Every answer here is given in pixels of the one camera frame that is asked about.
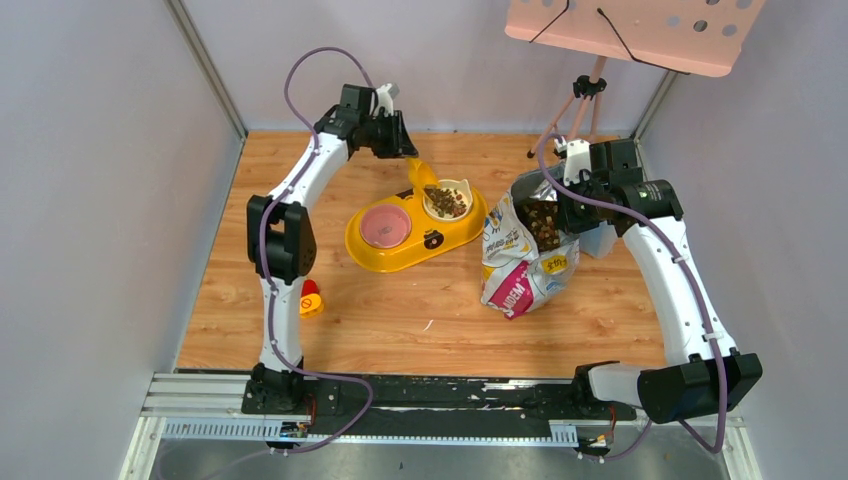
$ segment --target tripod leg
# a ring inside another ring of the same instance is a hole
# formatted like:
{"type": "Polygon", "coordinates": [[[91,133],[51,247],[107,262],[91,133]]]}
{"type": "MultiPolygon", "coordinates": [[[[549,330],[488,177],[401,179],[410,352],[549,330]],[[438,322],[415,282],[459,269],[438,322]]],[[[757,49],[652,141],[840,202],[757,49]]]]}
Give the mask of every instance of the tripod leg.
{"type": "Polygon", "coordinates": [[[598,121],[601,117],[601,97],[603,92],[595,95],[595,105],[592,109],[592,129],[589,130],[589,143],[595,143],[595,137],[598,136],[598,121]]]}
{"type": "Polygon", "coordinates": [[[580,125],[583,123],[583,117],[586,116],[586,111],[589,110],[589,102],[591,101],[592,99],[590,97],[583,97],[583,100],[580,102],[580,108],[577,109],[577,116],[574,118],[574,123],[571,124],[571,131],[565,137],[566,141],[570,142],[577,138],[577,133],[580,132],[580,125]]]}
{"type": "Polygon", "coordinates": [[[546,128],[545,131],[542,132],[541,135],[539,135],[539,139],[536,140],[536,143],[534,143],[533,146],[530,147],[530,150],[527,150],[527,158],[533,158],[533,156],[536,155],[536,146],[539,144],[539,142],[545,141],[545,137],[547,137],[548,134],[551,133],[551,130],[553,130],[556,127],[557,122],[559,122],[559,119],[562,118],[563,115],[565,115],[565,111],[568,110],[568,107],[571,106],[571,102],[573,102],[573,101],[574,101],[574,92],[572,92],[568,96],[568,100],[565,101],[562,108],[559,110],[559,113],[557,113],[557,116],[554,117],[554,119],[551,121],[551,123],[548,124],[548,128],[546,128]]]}

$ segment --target wooden table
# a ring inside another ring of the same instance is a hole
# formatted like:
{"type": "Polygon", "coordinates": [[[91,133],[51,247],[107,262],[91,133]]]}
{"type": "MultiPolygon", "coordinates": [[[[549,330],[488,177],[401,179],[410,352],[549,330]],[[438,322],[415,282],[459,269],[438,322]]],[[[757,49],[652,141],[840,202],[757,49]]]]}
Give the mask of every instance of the wooden table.
{"type": "MultiPolygon", "coordinates": [[[[303,133],[251,133],[236,173],[178,360],[180,367],[248,369],[262,346],[262,293],[247,259],[245,205],[294,166],[303,133]]],[[[534,135],[414,134],[437,175],[468,178],[494,205],[519,173],[534,135]]],[[[480,303],[481,239],[397,273],[356,265],[348,220],[408,188],[406,162],[360,151],[330,181],[310,217],[318,258],[309,275],[326,309],[301,321],[305,365],[337,372],[571,377],[604,360],[659,366],[663,343],[639,269],[616,245],[580,259],[569,287],[539,310],[506,320],[480,303]],[[430,320],[432,326],[424,331],[430,320]]]]}

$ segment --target white wall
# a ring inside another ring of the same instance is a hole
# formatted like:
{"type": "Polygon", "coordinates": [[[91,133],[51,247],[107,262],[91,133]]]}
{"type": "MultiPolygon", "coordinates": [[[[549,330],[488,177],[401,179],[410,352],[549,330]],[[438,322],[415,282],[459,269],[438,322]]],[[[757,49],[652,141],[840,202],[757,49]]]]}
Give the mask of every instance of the white wall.
{"type": "Polygon", "coordinates": [[[839,0],[769,0],[726,78],[681,78],[647,137],[698,268],[765,370],[742,408],[764,478],[844,478],[848,77],[839,0]]]}
{"type": "MultiPolygon", "coordinates": [[[[286,108],[283,83],[303,53],[330,45],[359,58],[376,84],[400,86],[410,129],[536,132],[559,111],[577,76],[590,73],[594,57],[508,37],[508,4],[186,0],[250,129],[303,128],[286,108]]],[[[601,129],[629,133],[661,76],[657,68],[608,62],[601,129]]],[[[343,82],[363,84],[349,60],[322,54],[298,70],[293,98],[317,120],[338,101],[343,82]]]]}
{"type": "Polygon", "coordinates": [[[0,478],[115,478],[239,143],[161,0],[2,2],[0,70],[0,478]]]}

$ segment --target pink plate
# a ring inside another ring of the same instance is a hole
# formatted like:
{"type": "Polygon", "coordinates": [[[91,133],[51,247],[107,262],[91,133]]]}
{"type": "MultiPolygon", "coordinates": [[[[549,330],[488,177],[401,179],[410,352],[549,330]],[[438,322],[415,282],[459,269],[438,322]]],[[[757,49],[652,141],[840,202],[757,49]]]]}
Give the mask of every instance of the pink plate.
{"type": "Polygon", "coordinates": [[[374,248],[394,248],[403,243],[412,230],[412,220],[397,205],[377,205],[359,221],[359,234],[374,248]]]}

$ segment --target yellow scoop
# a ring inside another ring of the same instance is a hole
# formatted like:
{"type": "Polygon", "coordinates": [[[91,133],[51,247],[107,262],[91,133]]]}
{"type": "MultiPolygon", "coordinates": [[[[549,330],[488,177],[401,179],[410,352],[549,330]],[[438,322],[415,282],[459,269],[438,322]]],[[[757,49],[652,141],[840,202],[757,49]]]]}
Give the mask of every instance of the yellow scoop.
{"type": "Polygon", "coordinates": [[[424,196],[425,185],[438,185],[439,178],[430,169],[430,166],[422,162],[419,158],[406,157],[406,163],[409,165],[409,183],[415,187],[418,194],[424,196]]]}

